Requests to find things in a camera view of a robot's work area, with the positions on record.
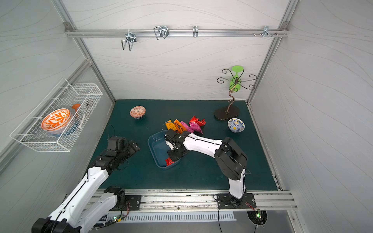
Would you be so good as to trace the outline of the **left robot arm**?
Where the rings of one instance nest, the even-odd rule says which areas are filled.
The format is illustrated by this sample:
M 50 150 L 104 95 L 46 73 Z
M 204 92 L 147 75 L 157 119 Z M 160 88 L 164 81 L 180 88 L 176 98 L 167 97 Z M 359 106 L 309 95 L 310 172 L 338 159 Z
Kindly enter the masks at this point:
M 108 177 L 139 150 L 139 145 L 133 140 L 117 136 L 109 138 L 107 149 L 95 158 L 75 189 L 47 218 L 39 218 L 31 231 L 87 233 L 112 209 L 118 209 L 120 214 L 104 226 L 126 218 L 131 210 L 131 202 L 120 187 L 107 188 L 92 206 L 86 208 L 86 205 Z

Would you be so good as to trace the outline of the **small magenta tea bag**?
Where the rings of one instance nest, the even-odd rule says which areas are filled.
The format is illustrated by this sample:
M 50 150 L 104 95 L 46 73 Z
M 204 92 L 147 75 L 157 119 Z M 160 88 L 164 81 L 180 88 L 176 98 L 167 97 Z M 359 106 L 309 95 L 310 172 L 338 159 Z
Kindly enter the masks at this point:
M 191 129 L 191 128 L 190 128 L 190 127 L 189 127 L 185 122 L 181 121 L 180 123 L 181 123 L 181 125 L 182 125 L 184 131 L 188 131 L 188 132 L 190 132 L 190 133 L 194 133 L 194 130 Z

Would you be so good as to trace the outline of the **large magenta tea bag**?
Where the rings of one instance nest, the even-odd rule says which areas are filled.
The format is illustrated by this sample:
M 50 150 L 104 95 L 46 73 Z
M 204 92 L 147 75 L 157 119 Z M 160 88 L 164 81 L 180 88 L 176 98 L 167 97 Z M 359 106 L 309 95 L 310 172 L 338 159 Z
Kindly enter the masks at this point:
M 194 132 L 197 132 L 197 133 L 200 133 L 200 134 L 203 134 L 203 131 L 201 129 L 201 126 L 196 123 L 196 122 L 190 122 L 189 123 L 189 127 L 190 129 L 192 129 Z

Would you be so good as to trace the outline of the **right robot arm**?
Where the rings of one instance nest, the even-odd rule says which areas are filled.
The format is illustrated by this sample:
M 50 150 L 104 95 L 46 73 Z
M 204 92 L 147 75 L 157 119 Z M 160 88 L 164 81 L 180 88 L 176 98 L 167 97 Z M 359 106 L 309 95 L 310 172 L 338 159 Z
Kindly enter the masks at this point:
M 189 151 L 196 151 L 214 158 L 225 177 L 229 181 L 229 195 L 241 201 L 246 192 L 245 173 L 248 157 L 246 153 L 231 138 L 223 140 L 208 139 L 191 132 L 168 130 L 164 139 L 169 146 L 168 156 L 176 162 Z

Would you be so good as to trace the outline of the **yellow tea bag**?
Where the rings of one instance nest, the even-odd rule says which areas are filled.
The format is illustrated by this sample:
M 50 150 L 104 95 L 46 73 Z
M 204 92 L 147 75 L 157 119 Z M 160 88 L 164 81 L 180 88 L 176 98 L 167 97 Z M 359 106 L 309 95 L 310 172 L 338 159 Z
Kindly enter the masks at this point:
M 166 125 L 168 130 L 177 131 L 177 128 L 176 128 L 175 124 L 171 120 L 165 122 L 165 125 Z

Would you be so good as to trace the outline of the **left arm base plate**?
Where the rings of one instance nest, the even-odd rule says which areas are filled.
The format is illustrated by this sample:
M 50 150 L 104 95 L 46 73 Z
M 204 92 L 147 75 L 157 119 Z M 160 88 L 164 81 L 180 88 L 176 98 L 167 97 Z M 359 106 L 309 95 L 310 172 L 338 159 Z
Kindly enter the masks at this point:
M 116 205 L 110 211 L 137 211 L 140 209 L 141 195 L 117 196 Z

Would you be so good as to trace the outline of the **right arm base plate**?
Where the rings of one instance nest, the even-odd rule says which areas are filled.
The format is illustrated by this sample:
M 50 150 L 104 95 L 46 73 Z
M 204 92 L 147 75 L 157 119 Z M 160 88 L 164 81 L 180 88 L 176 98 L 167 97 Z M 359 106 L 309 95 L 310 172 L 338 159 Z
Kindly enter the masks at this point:
M 219 209 L 256 209 L 256 201 L 252 193 L 244 193 L 241 199 L 230 194 L 216 194 L 214 200 Z

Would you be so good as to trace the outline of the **blue plastic storage box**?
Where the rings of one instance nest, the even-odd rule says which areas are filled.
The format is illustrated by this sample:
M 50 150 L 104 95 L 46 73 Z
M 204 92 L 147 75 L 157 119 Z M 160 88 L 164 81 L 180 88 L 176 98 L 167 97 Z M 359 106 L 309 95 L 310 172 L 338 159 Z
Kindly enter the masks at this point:
M 156 166 L 162 170 L 168 170 L 180 163 L 180 161 L 173 163 L 167 162 L 167 159 L 169 159 L 167 152 L 170 150 L 170 148 L 165 141 L 166 132 L 167 131 L 160 131 L 148 138 L 148 146 L 154 162 Z

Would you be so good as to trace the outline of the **red tea bag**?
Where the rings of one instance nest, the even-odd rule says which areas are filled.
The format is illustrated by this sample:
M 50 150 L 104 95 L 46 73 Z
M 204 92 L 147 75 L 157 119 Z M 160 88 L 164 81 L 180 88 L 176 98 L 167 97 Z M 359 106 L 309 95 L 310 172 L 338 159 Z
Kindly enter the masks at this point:
M 191 123 L 199 124 L 199 119 L 198 119 L 196 116 L 193 116 L 193 117 L 191 118 L 191 120 L 189 121 L 189 123 L 190 123 L 190 124 L 191 124 Z
M 167 158 L 167 159 L 165 160 L 165 162 L 166 162 L 166 166 L 167 166 L 167 167 L 170 166 L 170 165 L 172 165 L 172 164 L 174 164 L 174 161 L 173 161 L 172 159 L 170 159 L 170 158 Z
M 203 119 L 203 120 L 197 120 L 196 123 L 197 123 L 200 127 L 202 127 L 202 126 L 205 126 L 205 125 L 206 125 L 206 120 L 205 120 L 205 119 Z

